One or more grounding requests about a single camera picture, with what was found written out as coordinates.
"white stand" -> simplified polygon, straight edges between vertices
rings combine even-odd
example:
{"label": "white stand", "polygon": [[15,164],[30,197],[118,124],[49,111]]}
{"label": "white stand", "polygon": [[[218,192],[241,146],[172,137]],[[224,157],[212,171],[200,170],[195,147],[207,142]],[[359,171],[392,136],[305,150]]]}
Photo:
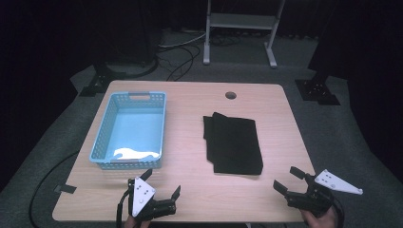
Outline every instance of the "white stand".
{"label": "white stand", "polygon": [[239,28],[239,29],[267,29],[272,30],[268,42],[264,42],[267,57],[269,58],[270,67],[276,68],[277,63],[273,54],[272,45],[276,37],[279,19],[284,8],[285,0],[281,0],[278,13],[276,16],[259,16],[259,15],[241,15],[241,14],[225,14],[211,13],[211,0],[207,3],[207,19],[205,26],[205,42],[203,63],[210,64],[210,29],[212,27],[221,28]]}

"metal stand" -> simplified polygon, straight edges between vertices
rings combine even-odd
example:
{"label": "metal stand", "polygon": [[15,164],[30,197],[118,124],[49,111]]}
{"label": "metal stand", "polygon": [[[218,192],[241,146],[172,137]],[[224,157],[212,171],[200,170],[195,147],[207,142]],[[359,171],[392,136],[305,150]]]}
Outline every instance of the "metal stand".
{"label": "metal stand", "polygon": [[327,74],[317,72],[312,80],[296,80],[302,100],[316,101],[320,105],[340,105],[337,97],[325,84],[327,78]]}
{"label": "metal stand", "polygon": [[284,8],[285,0],[281,0],[276,16],[258,16],[258,15],[241,15],[226,13],[211,13],[211,0],[207,3],[207,19],[205,26],[205,42],[203,63],[210,64],[210,29],[212,27],[220,28],[239,28],[239,29],[267,29],[272,30],[268,42],[264,42],[267,57],[269,58],[270,67],[276,68],[277,62],[273,54],[272,45],[276,37],[279,19]]}

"cable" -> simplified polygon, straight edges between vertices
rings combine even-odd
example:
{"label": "cable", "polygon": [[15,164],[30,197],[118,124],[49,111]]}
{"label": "cable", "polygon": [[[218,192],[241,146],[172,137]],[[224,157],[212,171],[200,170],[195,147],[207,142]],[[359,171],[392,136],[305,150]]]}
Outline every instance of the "cable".
{"label": "cable", "polygon": [[[181,77],[183,77],[183,76],[190,70],[190,68],[193,66],[193,61],[194,61],[194,59],[201,53],[201,50],[200,50],[199,47],[197,47],[197,46],[187,46],[187,47],[195,48],[195,49],[197,50],[197,53],[194,55],[189,49],[187,49],[187,48],[185,48],[185,47],[173,47],[173,48],[163,49],[163,50],[160,51],[160,53],[163,53],[163,52],[167,52],[167,51],[170,51],[170,50],[173,50],[173,49],[182,49],[182,50],[186,51],[186,52],[190,55],[190,59],[189,59],[189,60],[187,60],[187,61],[185,61],[184,63],[182,63],[181,65],[177,66],[177,67],[176,67],[174,70],[172,70],[172,71],[170,71],[169,69],[167,69],[167,68],[165,67],[167,70],[169,70],[169,71],[171,72],[171,73],[169,74],[168,78],[166,79],[166,81],[175,81],[175,82],[177,82],[178,80],[180,80]],[[189,68],[188,68],[185,72],[181,72],[181,75],[177,76],[177,78],[173,79],[173,74],[174,74],[177,70],[179,70],[179,69],[182,70],[182,67],[183,67],[184,65],[186,65],[187,63],[189,63],[189,62],[190,62]]]}
{"label": "cable", "polygon": [[32,205],[33,205],[33,201],[35,200],[36,194],[38,193],[39,188],[42,186],[42,184],[44,183],[45,179],[53,172],[53,170],[55,170],[60,164],[62,164],[63,162],[67,161],[69,158],[73,157],[74,155],[77,155],[79,152],[80,151],[76,151],[76,152],[70,154],[69,156],[67,156],[66,158],[64,158],[63,160],[59,161],[55,166],[53,166],[47,172],[47,174],[41,179],[41,181],[36,186],[35,191],[33,192],[33,195],[31,197],[30,203],[29,203],[29,222],[34,228],[39,228],[39,226],[33,220],[33,216],[32,216]]}
{"label": "cable", "polygon": [[191,39],[191,40],[189,40],[189,41],[185,41],[185,42],[183,42],[183,43],[180,43],[180,44],[177,44],[177,45],[170,45],[170,46],[162,46],[162,45],[159,45],[158,47],[160,47],[160,48],[176,48],[176,47],[181,47],[181,46],[185,46],[185,45],[188,45],[188,44],[190,44],[190,43],[193,43],[193,42],[195,42],[195,41],[198,41],[198,40],[200,40],[202,37],[204,37],[205,36],[205,33],[203,34],[203,35],[201,35],[201,36],[199,36],[199,37],[196,37],[196,38],[194,38],[194,39]]}

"black cloth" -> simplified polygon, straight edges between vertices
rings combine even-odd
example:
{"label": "black cloth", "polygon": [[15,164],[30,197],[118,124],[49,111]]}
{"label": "black cloth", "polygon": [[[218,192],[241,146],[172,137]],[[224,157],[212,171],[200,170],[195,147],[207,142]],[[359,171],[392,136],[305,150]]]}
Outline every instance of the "black cloth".
{"label": "black cloth", "polygon": [[260,175],[263,169],[254,120],[214,112],[203,117],[207,159],[215,173]]}

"black cable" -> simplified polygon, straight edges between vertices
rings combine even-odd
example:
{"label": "black cable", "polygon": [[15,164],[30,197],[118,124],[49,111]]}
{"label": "black cable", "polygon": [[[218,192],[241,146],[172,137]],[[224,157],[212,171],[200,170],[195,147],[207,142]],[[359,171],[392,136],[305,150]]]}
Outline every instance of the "black cable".
{"label": "black cable", "polygon": [[[195,48],[196,51],[197,51],[197,53],[194,55],[194,54],[193,54],[189,49],[187,49],[186,47]],[[181,65],[176,66],[176,68],[173,69],[172,71],[169,70],[169,69],[167,69],[166,67],[163,67],[163,68],[166,68],[168,71],[170,71],[170,74],[169,74],[168,78],[166,79],[166,81],[175,81],[175,82],[176,82],[176,81],[180,80],[181,77],[183,77],[183,76],[190,70],[190,68],[193,66],[193,61],[194,61],[194,59],[201,53],[201,50],[200,50],[199,47],[197,47],[197,46],[189,46],[189,45],[187,45],[187,46],[180,46],[180,47],[163,48],[163,49],[160,50],[159,53],[167,52],[167,51],[174,50],[174,49],[182,49],[182,50],[186,51],[186,52],[190,55],[190,59],[188,59],[187,61],[185,61],[185,62],[182,63]],[[177,76],[175,79],[172,79],[172,78],[173,78],[173,74],[174,74],[177,70],[179,70],[179,69],[182,70],[182,67],[183,67],[184,65],[186,65],[187,63],[189,63],[189,62],[190,62],[190,66],[187,68],[187,70],[186,70],[185,72],[182,72],[181,75]]]}
{"label": "black cable", "polygon": [[33,201],[35,200],[36,194],[38,193],[39,188],[42,186],[42,184],[44,183],[45,179],[53,172],[53,170],[55,170],[60,164],[62,164],[63,162],[67,161],[69,158],[73,157],[74,155],[77,155],[79,152],[80,151],[76,151],[76,152],[70,154],[69,156],[67,156],[66,158],[64,158],[63,160],[59,161],[55,166],[53,166],[47,172],[47,174],[41,179],[41,181],[36,186],[35,191],[33,192],[33,195],[31,197],[30,203],[29,203],[29,222],[34,228],[39,228],[39,226],[33,220],[33,216],[32,216],[32,205],[33,205]]}

